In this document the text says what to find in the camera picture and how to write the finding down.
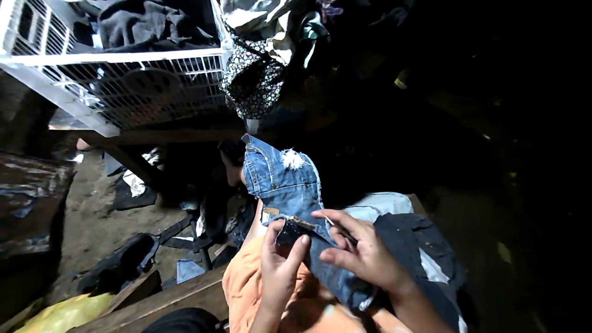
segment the orange shirt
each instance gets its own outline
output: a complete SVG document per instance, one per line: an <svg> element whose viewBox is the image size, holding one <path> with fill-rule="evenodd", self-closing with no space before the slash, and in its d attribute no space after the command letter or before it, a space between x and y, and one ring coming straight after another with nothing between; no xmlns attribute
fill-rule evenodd
<svg viewBox="0 0 592 333"><path fill-rule="evenodd" d="M261 303L261 247L263 237L245 244L230 261L222 279L229 307L231 333L248 333ZM411 333L385 309L369 313L380 332ZM341 305L304 266L300 265L296 288L286 305L279 332L363 333L360 319Z"/></svg>

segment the floral fabric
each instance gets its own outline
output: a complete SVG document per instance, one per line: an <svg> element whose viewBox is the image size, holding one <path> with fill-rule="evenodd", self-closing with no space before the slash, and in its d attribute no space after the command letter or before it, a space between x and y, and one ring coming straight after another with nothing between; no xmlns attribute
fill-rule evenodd
<svg viewBox="0 0 592 333"><path fill-rule="evenodd" d="M226 104L242 119L261 119L279 99L286 67L265 51L265 40L245 40L227 29L235 49L220 84Z"/></svg>

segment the fingernail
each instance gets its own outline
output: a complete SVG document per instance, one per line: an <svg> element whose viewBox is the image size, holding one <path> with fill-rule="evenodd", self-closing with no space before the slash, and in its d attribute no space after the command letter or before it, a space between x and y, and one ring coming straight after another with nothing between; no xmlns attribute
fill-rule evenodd
<svg viewBox="0 0 592 333"><path fill-rule="evenodd" d="M333 261L333 259L335 258L335 256L331 253L331 252L321 252L321 254L318 256L319 259L321 259L321 261Z"/></svg>

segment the denim fabric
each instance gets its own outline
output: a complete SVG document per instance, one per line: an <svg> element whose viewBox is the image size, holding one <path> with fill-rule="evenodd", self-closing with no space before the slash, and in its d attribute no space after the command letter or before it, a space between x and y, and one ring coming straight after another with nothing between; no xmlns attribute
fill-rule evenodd
<svg viewBox="0 0 592 333"><path fill-rule="evenodd" d="M295 215L315 225L313 232L290 223L284 225L276 243L293 244L298 236L307 233L311 246L304 264L339 301L350 310L366 310L377 288L353 273L318 259L320 253L336 244L329 235L329 224L315 219L310 213L322 209L321 182L312 160L297 153L302 163L284 166L286 151L280 152L267 143L244 135L246 145L243 173L250 194L263 201L263 207L279 209L281 215Z"/></svg>
<svg viewBox="0 0 592 333"><path fill-rule="evenodd" d="M304 163L299 168L286 169L282 157L285 152L251 135L244 135L242 140L247 144L243 173L249 193L261 199L264 207L277 208L284 215L296 215L315 224L314 231L336 245L329 235L330 225L324 219L310 216L311 212L324 208L321 181L311 159L297 153Z"/></svg>

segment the white wire basket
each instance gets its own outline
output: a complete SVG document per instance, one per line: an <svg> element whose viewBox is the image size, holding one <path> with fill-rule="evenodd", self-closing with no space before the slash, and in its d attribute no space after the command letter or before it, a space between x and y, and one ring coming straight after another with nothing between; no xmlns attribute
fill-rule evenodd
<svg viewBox="0 0 592 333"><path fill-rule="evenodd" d="M233 43L216 0L218 48L75 55L68 3L0 1L0 68L103 136L225 105L218 85Z"/></svg>

